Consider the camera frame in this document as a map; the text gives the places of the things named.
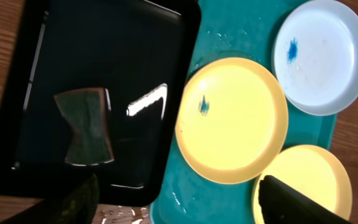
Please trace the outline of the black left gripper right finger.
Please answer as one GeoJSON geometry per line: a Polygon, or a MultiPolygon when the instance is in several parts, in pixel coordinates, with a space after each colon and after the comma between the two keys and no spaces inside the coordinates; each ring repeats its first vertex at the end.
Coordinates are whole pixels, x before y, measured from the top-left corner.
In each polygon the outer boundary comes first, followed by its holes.
{"type": "Polygon", "coordinates": [[[265,224],[351,224],[272,175],[259,182],[265,224]]]}

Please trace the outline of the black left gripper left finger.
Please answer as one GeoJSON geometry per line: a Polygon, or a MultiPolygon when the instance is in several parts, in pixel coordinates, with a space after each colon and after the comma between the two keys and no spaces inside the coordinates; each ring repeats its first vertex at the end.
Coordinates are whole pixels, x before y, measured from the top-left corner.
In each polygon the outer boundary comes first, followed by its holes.
{"type": "Polygon", "coordinates": [[[64,197],[45,199],[1,224],[91,223],[98,203],[98,178],[92,174],[64,197]]]}

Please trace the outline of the green scrubbing sponge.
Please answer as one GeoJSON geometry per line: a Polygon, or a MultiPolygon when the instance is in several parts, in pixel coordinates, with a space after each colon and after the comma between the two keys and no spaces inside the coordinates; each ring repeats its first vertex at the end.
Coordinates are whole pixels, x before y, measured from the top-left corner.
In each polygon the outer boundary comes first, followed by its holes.
{"type": "Polygon", "coordinates": [[[113,161],[105,89],[70,90],[56,94],[54,100],[73,133],[65,162],[93,166],[113,161]]]}

